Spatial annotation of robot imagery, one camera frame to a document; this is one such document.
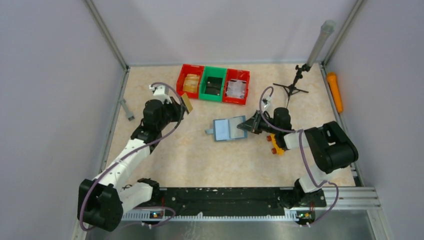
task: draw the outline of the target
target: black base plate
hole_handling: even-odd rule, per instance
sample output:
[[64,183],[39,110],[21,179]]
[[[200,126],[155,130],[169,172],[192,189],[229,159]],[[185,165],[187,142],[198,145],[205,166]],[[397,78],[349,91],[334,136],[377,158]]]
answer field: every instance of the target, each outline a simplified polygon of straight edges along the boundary
[[[290,187],[168,187],[161,188],[148,202],[138,207],[166,206],[175,210],[177,216],[282,216],[284,201],[293,196]],[[325,207],[321,191],[313,198],[315,207]],[[294,207],[309,207],[310,202]]]

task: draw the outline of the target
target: gray cylinder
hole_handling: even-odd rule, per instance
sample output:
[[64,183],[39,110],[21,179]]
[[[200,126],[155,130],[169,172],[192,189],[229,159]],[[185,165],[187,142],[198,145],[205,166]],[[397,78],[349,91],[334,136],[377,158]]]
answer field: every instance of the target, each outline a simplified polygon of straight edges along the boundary
[[312,51],[307,59],[306,65],[312,67],[315,60],[317,60],[318,54],[320,54],[321,49],[323,49],[324,44],[326,44],[329,36],[334,32],[334,27],[336,26],[336,22],[333,20],[327,20],[321,26],[321,32],[319,33],[319,37],[313,46]]

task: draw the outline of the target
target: gray floor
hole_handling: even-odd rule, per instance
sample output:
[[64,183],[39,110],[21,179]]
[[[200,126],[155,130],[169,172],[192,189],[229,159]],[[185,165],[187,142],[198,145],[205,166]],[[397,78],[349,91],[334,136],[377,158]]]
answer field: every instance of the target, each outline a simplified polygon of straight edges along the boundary
[[330,212],[311,228],[293,222],[169,222],[149,230],[136,222],[123,222],[114,232],[93,230],[87,240],[373,240],[367,212]]

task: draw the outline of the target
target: white wall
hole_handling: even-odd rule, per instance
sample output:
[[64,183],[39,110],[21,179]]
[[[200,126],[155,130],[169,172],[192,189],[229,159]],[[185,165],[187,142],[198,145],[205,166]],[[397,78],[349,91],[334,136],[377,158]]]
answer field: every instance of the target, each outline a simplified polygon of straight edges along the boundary
[[123,70],[81,0],[0,2],[0,238],[65,240]]
[[394,239],[422,239],[424,1],[369,0],[328,66]]
[[[355,0],[95,0],[130,65],[305,62]],[[327,44],[320,59],[323,59]]]

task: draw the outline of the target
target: orange cylinder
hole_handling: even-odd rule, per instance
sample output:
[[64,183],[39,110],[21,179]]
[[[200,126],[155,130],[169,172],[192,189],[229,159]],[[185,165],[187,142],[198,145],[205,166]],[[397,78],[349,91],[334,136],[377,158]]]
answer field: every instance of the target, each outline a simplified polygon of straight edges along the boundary
[[338,113],[343,112],[342,98],[340,97],[339,87],[337,86],[337,75],[334,72],[327,74],[327,82],[330,86],[332,98],[334,99],[335,109]]

